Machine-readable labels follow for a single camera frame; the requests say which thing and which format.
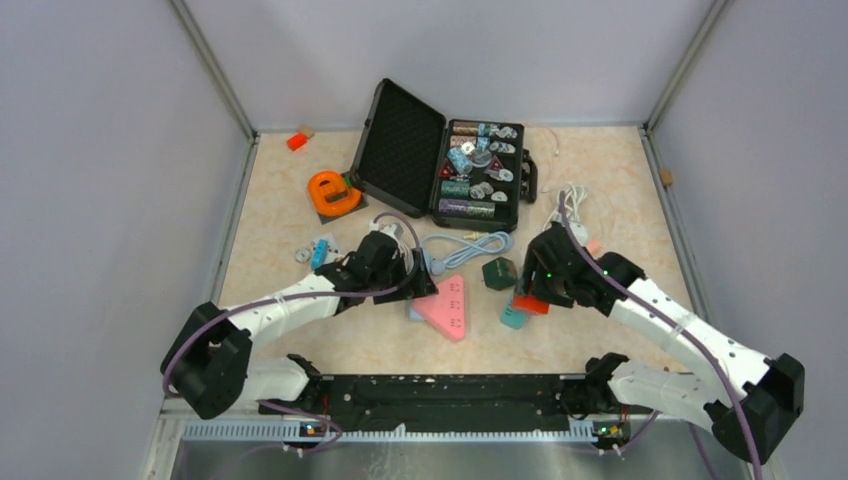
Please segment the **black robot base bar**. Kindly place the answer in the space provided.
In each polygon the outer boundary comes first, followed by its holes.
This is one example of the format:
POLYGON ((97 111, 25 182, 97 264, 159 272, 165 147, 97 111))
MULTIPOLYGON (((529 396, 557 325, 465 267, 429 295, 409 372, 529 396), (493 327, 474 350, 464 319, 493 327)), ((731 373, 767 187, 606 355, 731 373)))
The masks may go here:
POLYGON ((565 431, 579 420, 645 414, 581 375, 335 375, 308 384, 288 407, 326 415, 346 433, 565 431))

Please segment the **teal power strip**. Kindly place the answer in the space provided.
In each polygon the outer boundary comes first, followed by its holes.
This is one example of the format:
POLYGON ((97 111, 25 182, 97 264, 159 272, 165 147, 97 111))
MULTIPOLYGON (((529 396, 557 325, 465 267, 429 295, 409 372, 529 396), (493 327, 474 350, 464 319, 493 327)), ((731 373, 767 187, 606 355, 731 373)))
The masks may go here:
POLYGON ((511 328, 513 330, 519 330, 523 328, 524 325, 527 323, 529 314, 520 309, 516 309, 513 305, 513 300, 514 298, 511 297, 507 301, 503 311, 500 314, 500 322, 508 328, 511 328))

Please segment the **red cube socket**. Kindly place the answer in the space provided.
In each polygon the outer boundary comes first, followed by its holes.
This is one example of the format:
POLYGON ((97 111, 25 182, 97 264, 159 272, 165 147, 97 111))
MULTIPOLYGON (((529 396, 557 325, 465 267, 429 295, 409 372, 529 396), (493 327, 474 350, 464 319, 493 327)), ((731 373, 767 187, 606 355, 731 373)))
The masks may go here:
POLYGON ((514 310, 530 315, 547 315, 550 309, 549 303, 529 295, 515 294, 512 297, 511 305, 514 310))

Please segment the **small blue plug adapter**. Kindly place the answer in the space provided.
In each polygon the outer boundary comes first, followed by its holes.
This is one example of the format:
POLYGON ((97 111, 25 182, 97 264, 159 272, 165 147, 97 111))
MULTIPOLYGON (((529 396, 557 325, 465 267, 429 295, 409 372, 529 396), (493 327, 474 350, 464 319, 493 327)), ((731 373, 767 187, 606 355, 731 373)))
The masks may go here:
POLYGON ((326 239, 319 239, 313 246, 313 253, 310 260, 310 268, 316 270, 320 268, 327 258, 328 242, 326 239))

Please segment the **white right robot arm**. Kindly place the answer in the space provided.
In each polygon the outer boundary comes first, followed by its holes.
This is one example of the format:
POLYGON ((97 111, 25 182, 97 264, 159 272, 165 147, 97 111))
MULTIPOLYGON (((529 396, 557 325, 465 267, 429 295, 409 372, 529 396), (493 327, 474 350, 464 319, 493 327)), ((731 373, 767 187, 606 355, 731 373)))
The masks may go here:
POLYGON ((665 371, 616 353, 589 360, 586 397, 600 412, 620 404, 659 411, 710 432, 737 458, 765 464, 803 411, 799 360, 772 358, 729 338, 621 254, 592 258, 561 224, 529 242, 516 294, 592 308, 685 366, 684 372, 665 371))

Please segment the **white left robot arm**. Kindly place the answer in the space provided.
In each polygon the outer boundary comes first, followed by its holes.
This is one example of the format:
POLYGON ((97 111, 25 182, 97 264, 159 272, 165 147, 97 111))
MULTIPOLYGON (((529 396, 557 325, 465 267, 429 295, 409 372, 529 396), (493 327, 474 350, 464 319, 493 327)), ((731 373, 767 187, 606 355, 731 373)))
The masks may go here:
POLYGON ((258 361, 259 349, 366 300, 379 305, 437 292, 422 248, 403 251, 396 227, 373 225, 356 250, 281 291, 236 307, 197 306, 162 361, 163 389, 204 420, 246 401, 281 401, 308 413, 321 397, 317 371, 294 354, 258 361))

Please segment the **light blue power strip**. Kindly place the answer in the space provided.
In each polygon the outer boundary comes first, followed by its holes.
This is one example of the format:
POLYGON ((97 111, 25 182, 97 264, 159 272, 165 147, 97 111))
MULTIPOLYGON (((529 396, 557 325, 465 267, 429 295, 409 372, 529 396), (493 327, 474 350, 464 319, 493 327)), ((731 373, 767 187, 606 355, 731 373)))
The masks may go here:
POLYGON ((414 309, 412 301, 407 303, 407 317, 413 321, 424 321, 424 317, 414 309))

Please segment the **small pink plug adapter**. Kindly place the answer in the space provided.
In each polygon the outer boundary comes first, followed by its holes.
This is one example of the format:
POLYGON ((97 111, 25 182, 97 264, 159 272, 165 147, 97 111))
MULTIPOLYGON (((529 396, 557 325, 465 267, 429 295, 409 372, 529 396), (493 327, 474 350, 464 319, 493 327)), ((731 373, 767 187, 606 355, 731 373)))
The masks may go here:
POLYGON ((585 248, 591 256, 597 256, 601 249, 601 244, 598 240, 590 240, 585 245, 585 248))

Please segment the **dark green cube socket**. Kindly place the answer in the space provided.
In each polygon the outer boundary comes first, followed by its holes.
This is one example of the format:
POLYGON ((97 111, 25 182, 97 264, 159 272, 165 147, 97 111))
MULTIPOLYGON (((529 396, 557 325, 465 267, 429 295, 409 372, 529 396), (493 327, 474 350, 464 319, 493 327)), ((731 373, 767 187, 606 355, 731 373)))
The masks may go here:
POLYGON ((518 281, 515 263, 505 257, 497 257, 481 267, 484 284, 495 291, 513 288, 518 281))

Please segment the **pink triangular power strip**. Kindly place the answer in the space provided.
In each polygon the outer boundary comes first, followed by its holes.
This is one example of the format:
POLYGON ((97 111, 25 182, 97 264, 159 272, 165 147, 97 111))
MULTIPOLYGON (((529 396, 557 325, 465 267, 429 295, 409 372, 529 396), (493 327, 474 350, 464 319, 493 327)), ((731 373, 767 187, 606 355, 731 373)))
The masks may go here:
POLYGON ((459 342, 466 335, 465 281, 459 274, 437 285, 434 295, 414 299, 414 309, 443 337, 459 342))

